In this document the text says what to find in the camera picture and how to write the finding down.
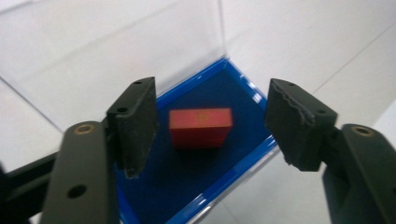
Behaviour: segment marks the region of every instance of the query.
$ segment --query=white tile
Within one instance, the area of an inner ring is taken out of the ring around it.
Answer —
[[[300,172],[281,153],[223,203],[239,223],[330,223],[321,172]]]
[[[224,206],[223,203],[216,204],[216,206],[211,209],[209,214],[199,223],[200,224],[217,224],[217,223],[238,224],[238,222],[227,210],[227,208]]]
[[[393,1],[223,1],[227,50],[264,93],[271,77],[312,92],[396,21]]]
[[[0,70],[24,78],[167,8],[162,1],[39,1],[0,14]]]
[[[375,121],[396,99],[396,25],[315,93],[339,114],[337,125]]]
[[[62,134],[0,82],[0,162],[9,172],[58,150]]]

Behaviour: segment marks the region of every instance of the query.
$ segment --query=transparent acrylic box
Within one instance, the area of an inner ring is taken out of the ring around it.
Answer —
[[[81,121],[102,120],[129,84],[142,77],[156,77],[160,109],[201,85],[200,78],[210,79],[221,71],[226,71],[257,107],[265,108],[260,91],[226,56],[220,1],[21,1],[0,13],[1,78],[55,132],[62,133]],[[40,129],[6,121],[4,129],[18,133],[22,142],[25,135]],[[47,141],[46,133],[37,138],[37,142]],[[15,139],[1,141],[13,146]],[[32,141],[35,139],[22,144],[26,148],[20,153],[31,156],[23,158],[19,166],[53,152],[53,148],[32,145]],[[269,134],[263,135],[262,144],[250,148],[251,152],[218,174],[215,181],[207,182],[193,200],[168,215],[168,221],[199,219],[241,176],[272,155],[274,146]],[[15,158],[9,151],[3,152],[1,160],[7,168],[7,162],[18,160]],[[141,221],[125,197],[128,193],[120,178],[122,220]]]

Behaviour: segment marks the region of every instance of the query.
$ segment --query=red rectangular block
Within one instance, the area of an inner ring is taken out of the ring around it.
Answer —
[[[179,149],[220,147],[233,127],[230,108],[171,110],[169,129]]]

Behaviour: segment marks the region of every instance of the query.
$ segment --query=screw hole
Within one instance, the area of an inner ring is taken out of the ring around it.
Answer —
[[[371,131],[370,129],[364,128],[364,127],[357,127],[357,126],[355,126],[355,127],[352,127],[352,130],[353,130],[355,133],[358,133],[358,134],[360,134],[361,136],[365,136],[365,137],[370,137],[370,136],[373,136],[373,135],[374,135],[373,131]]]
[[[121,108],[118,108],[117,111],[120,112],[120,113],[125,113],[125,112],[128,111],[128,108],[127,107],[121,107]]]
[[[67,197],[69,197],[70,199],[76,199],[81,197],[85,193],[85,191],[87,191],[87,187],[85,187],[84,185],[77,185],[67,192]]]
[[[85,133],[90,133],[93,130],[93,125],[91,124],[83,124],[78,126],[75,129],[75,134],[85,134]]]

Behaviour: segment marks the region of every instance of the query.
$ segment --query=acrylic wall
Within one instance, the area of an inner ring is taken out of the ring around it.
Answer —
[[[57,150],[69,126],[102,120],[133,81],[157,92],[225,54],[218,1],[20,1],[0,5],[7,171]]]

